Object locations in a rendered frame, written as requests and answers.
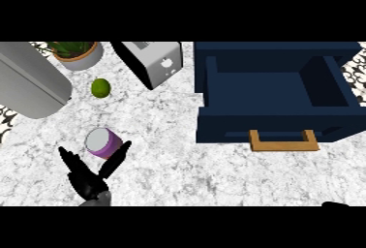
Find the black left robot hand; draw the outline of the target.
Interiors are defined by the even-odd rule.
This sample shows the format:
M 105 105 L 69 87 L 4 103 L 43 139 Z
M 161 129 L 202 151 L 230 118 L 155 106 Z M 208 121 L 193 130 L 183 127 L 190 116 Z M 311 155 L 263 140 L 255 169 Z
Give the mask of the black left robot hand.
M 71 151 L 66 151 L 62 146 L 59 147 L 61 157 L 69 170 L 69 184 L 75 193 L 87 201 L 96 200 L 99 194 L 109 190 L 105 180 L 111 177 L 118 166 L 124 162 L 130 145 L 131 141 L 128 140 L 112 154 L 112 157 L 105 161 L 97 173 L 89 169 L 87 165 L 80 159 L 80 156 Z

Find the purple can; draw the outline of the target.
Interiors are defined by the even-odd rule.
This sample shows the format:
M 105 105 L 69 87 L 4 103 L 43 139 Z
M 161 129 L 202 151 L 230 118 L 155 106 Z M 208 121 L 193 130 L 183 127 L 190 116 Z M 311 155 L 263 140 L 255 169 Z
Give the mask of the purple can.
M 94 156 L 109 159 L 123 145 L 123 140 L 108 128 L 96 128 L 86 136 L 84 145 Z

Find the dark blue open drawer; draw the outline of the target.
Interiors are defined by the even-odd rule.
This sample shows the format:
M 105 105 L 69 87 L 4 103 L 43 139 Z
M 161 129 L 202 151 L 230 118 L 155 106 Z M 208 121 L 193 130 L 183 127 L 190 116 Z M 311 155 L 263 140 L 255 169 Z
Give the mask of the dark blue open drawer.
M 310 130 L 334 142 L 366 131 L 366 108 L 357 103 L 335 58 L 313 57 L 294 72 L 221 73 L 205 60 L 205 105 L 196 142 L 300 141 Z

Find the dark blue drawer cabinet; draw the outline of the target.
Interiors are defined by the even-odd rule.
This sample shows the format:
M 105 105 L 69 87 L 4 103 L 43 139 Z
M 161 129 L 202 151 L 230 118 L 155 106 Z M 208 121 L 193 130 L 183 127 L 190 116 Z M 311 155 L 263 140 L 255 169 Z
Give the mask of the dark blue drawer cabinet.
M 193 48 L 196 93 L 210 57 L 220 73 L 292 73 L 317 56 L 334 57 L 341 67 L 362 50 L 357 42 L 193 42 Z

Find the green lime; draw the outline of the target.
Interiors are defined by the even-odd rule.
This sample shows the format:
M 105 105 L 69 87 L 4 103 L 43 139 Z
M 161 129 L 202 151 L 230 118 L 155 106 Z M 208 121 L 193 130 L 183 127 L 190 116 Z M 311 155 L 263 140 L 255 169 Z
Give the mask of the green lime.
M 92 94 L 96 98 L 106 98 L 111 94 L 111 84 L 103 78 L 96 78 L 92 83 Z

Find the large grey rounded appliance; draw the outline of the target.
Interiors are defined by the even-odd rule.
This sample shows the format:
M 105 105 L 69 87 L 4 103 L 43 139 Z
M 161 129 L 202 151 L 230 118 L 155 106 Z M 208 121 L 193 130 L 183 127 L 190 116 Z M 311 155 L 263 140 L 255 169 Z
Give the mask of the large grey rounded appliance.
M 0 42 L 0 105 L 38 119 L 66 105 L 71 83 L 30 42 Z

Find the potted green plant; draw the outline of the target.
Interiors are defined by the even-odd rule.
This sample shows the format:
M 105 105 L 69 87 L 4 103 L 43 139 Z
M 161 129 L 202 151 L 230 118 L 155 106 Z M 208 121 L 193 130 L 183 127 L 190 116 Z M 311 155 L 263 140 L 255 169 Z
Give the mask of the potted green plant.
M 100 61 L 103 46 L 99 42 L 71 42 L 63 51 L 52 47 L 52 53 L 68 70 L 83 71 Z

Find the grey toaster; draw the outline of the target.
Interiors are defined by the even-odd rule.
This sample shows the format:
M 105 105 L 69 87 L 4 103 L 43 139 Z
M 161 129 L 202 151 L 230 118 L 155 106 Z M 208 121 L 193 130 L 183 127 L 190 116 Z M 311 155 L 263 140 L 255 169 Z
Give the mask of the grey toaster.
M 112 47 L 149 90 L 154 90 L 183 68 L 180 42 L 112 42 Z

